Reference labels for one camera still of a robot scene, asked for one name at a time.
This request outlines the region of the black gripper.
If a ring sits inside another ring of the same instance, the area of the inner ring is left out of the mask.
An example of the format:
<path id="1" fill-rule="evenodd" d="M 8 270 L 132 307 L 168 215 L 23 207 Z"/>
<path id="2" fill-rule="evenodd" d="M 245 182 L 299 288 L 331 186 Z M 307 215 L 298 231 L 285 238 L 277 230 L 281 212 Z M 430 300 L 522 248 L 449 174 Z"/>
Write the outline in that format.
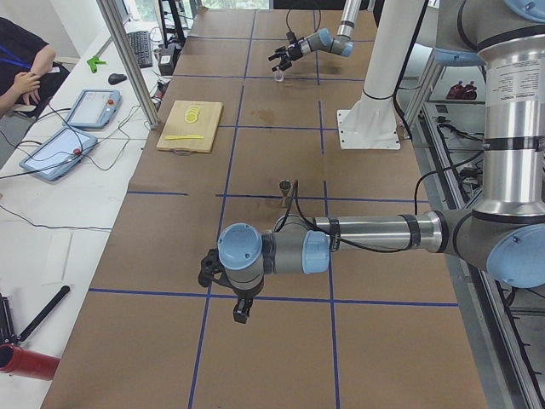
<path id="1" fill-rule="evenodd" d="M 210 249 L 207 255 L 200 262 L 198 283 L 203 288 L 209 288 L 213 283 L 229 288 L 230 281 L 226 270 L 219 258 L 217 249 Z M 250 317 L 250 310 L 253 305 L 253 298 L 239 298 L 233 308 L 233 319 L 237 323 L 246 323 Z"/>
<path id="2" fill-rule="evenodd" d="M 291 68 L 292 61 L 299 60 L 303 56 L 302 44 L 306 40 L 305 37 L 297 37 L 291 30 L 286 32 L 286 37 L 289 42 L 288 48 L 280 47 L 275 49 L 273 54 L 268 57 L 269 60 L 281 60 L 278 64 L 278 70 L 281 72 Z"/>

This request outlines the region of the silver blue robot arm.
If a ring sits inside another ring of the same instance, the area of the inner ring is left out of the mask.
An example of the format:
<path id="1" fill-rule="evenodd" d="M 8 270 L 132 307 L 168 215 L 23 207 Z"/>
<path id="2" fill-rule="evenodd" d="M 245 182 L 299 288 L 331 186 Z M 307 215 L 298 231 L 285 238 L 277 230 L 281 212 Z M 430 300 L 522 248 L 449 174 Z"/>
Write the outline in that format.
<path id="1" fill-rule="evenodd" d="M 269 61 L 280 59 L 280 62 L 272 68 L 274 74 L 284 72 L 292 67 L 292 63 L 305 55 L 313 52 L 324 51 L 333 55 L 348 57 L 353 52 L 352 35 L 355 22 L 360 11 L 360 1 L 349 0 L 345 2 L 341 15 L 341 21 L 335 36 L 332 36 L 327 28 L 316 28 L 314 32 L 306 37 L 298 38 L 289 25 L 289 14 L 285 16 L 285 23 L 288 28 L 286 38 L 288 46 L 275 49 L 274 54 L 268 57 Z"/>
<path id="2" fill-rule="evenodd" d="M 298 186 L 283 181 L 285 214 L 273 230 L 227 227 L 201 261 L 202 287 L 222 285 L 244 323 L 268 274 L 324 272 L 330 255 L 353 247 L 378 253 L 445 253 L 513 288 L 544 282 L 544 4 L 443 1 L 437 47 L 450 64 L 486 70 L 482 193 L 468 210 L 396 216 L 305 217 Z"/>

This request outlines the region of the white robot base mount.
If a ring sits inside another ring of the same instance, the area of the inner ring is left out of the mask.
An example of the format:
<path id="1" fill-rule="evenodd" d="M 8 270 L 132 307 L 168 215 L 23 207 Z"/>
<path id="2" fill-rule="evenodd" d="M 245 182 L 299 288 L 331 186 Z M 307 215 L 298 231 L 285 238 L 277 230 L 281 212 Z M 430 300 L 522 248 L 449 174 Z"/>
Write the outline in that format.
<path id="1" fill-rule="evenodd" d="M 337 112 L 342 149 L 400 149 L 395 93 L 426 8 L 426 1 L 384 3 L 361 97 L 351 109 Z"/>

